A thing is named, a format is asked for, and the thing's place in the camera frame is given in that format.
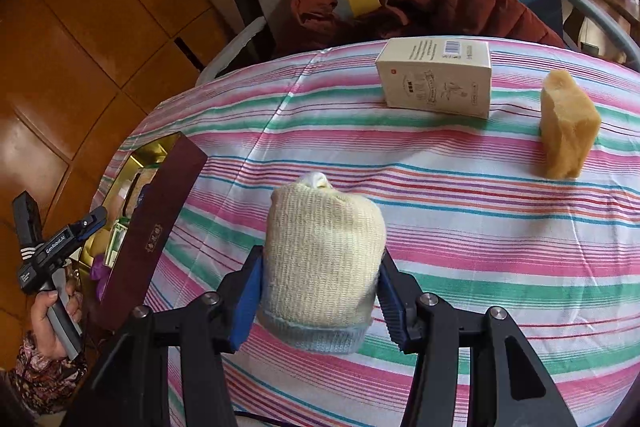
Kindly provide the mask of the floral sleeve forearm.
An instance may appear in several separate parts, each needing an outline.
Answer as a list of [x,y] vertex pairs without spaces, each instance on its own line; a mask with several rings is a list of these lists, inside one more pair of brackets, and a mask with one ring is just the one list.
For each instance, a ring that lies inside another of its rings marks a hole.
[[1,404],[17,425],[28,425],[43,415],[63,412],[87,374],[85,355],[51,359],[40,353],[28,331],[18,349],[13,369],[1,371]]

